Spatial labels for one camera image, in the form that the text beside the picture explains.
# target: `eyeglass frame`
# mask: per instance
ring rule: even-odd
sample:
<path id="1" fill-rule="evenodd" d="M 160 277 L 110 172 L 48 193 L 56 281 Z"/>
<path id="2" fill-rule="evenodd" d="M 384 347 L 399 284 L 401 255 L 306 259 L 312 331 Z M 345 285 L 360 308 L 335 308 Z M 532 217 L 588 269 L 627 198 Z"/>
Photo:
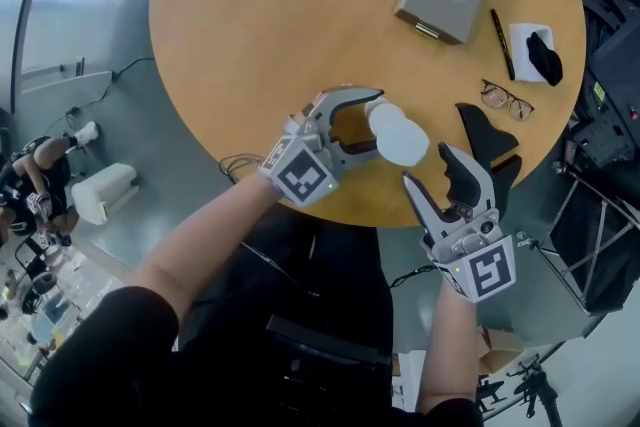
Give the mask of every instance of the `eyeglass frame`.
<path id="1" fill-rule="evenodd" d="M 502 86 L 499 86 L 498 84 L 495 84 L 494 82 L 490 82 L 490 81 L 488 81 L 486 79 L 481 79 L 481 80 L 482 80 L 482 82 L 484 84 L 484 90 L 480 93 L 480 96 L 482 97 L 482 102 L 487 107 L 491 107 L 492 109 L 499 109 L 503 105 L 507 105 L 507 108 L 510 109 L 511 108 L 511 104 L 513 104 L 513 102 L 515 102 L 515 101 L 522 102 L 522 103 L 528 105 L 531 108 L 531 111 L 524 118 L 520 118 L 520 121 L 524 121 L 525 119 L 527 119 L 533 113 L 533 111 L 536 110 L 535 107 L 533 105 L 531 105 L 529 102 L 527 102 L 526 100 L 523 100 L 522 98 L 518 98 L 514 94 L 511 94 L 508 90 L 506 90 Z M 484 95 L 486 95 L 489 92 L 489 91 L 487 91 L 487 86 L 493 86 L 494 88 L 497 88 L 497 89 L 507 93 L 507 99 L 505 100 L 505 102 L 502 105 L 500 105 L 499 107 L 493 107 L 492 105 L 489 105 L 487 102 L 484 101 Z"/>

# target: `gray floor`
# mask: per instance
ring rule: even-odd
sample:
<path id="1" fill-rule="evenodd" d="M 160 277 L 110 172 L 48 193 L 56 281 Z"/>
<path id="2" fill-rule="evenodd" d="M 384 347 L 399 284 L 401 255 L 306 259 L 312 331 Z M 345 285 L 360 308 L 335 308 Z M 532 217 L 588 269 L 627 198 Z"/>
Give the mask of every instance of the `gray floor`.
<path id="1" fill-rule="evenodd" d="M 0 10 L 15 9 L 7 0 Z M 34 0 L 24 51 L 24 69 L 87 59 L 87 70 L 118 70 L 132 60 L 152 56 L 148 0 Z M 24 84 L 17 114 L 7 121 L 14 144 L 41 135 L 74 105 L 101 91 L 37 89 L 42 79 Z M 215 161 L 200 147 L 176 114 L 153 62 L 127 72 L 104 101 L 83 109 L 77 126 L 96 120 L 101 139 L 73 165 L 94 172 L 113 162 L 132 165 L 141 190 L 105 227 L 82 223 L 75 236 L 111 255 L 126 267 L 140 262 L 177 223 L 228 186 Z M 50 133 L 70 131 L 64 121 Z M 518 186 L 505 219 L 507 230 L 544 233 L 554 206 L 567 188 L 544 163 Z M 419 229 L 380 230 L 383 266 L 389 279 L 426 263 L 418 246 Z M 492 327 L 513 328 L 530 345 L 578 336 L 588 319 L 533 253 L 518 254 L 518 284 L 482 305 L 480 317 Z M 396 348 L 424 347 L 439 277 L 409 280 L 394 291 Z"/>

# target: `white sneaker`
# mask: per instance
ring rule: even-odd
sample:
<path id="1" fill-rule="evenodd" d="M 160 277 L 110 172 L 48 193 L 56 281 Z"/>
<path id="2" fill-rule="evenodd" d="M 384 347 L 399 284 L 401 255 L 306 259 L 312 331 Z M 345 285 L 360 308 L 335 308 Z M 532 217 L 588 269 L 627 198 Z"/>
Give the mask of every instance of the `white sneaker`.
<path id="1" fill-rule="evenodd" d="M 78 146 L 85 146 L 98 138 L 98 125 L 95 121 L 89 121 L 84 127 L 78 130 L 74 137 L 78 141 Z"/>

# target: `black pen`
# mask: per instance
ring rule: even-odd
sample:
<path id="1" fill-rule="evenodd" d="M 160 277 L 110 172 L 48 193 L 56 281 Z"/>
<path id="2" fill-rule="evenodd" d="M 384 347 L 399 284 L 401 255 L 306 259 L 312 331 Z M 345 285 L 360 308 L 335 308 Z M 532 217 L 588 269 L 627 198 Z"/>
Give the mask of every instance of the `black pen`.
<path id="1" fill-rule="evenodd" d="M 504 39 L 504 32 L 502 32 L 502 25 L 500 24 L 500 18 L 498 18 L 498 13 L 496 13 L 495 9 L 491 10 L 491 18 L 493 18 L 493 25 L 496 26 L 496 32 L 498 33 L 498 38 L 500 38 L 500 45 L 502 45 L 502 53 L 504 54 L 504 60 L 507 63 L 507 71 L 509 72 L 509 78 L 511 80 L 515 80 L 516 72 L 513 69 L 513 61 L 511 60 L 511 56 L 509 55 L 507 40 Z"/>

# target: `wooden tabletop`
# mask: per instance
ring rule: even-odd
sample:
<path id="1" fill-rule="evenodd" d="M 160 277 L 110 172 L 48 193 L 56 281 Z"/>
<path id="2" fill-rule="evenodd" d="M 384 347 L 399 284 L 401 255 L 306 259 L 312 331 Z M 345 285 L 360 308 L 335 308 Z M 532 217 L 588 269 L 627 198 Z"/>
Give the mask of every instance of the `wooden tabletop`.
<path id="1" fill-rule="evenodd" d="M 351 82 L 384 89 L 427 132 L 432 146 L 411 173 L 442 206 L 449 183 L 435 143 L 470 152 L 456 103 L 479 105 L 495 127 L 518 138 L 522 180 L 560 136 L 580 89 L 586 46 L 581 0 L 487 0 L 471 42 L 460 46 L 417 34 L 393 15 L 396 1 L 151 0 L 151 36 L 173 104 L 216 159 L 266 156 L 288 114 L 327 86 Z M 507 39 L 510 23 L 552 28 L 564 69 L 557 87 L 509 80 L 490 7 Z M 483 78 L 531 103 L 530 119 L 515 121 L 506 108 L 484 106 Z M 382 159 L 361 166 L 306 211 L 365 226 L 417 225 L 401 171 Z"/>

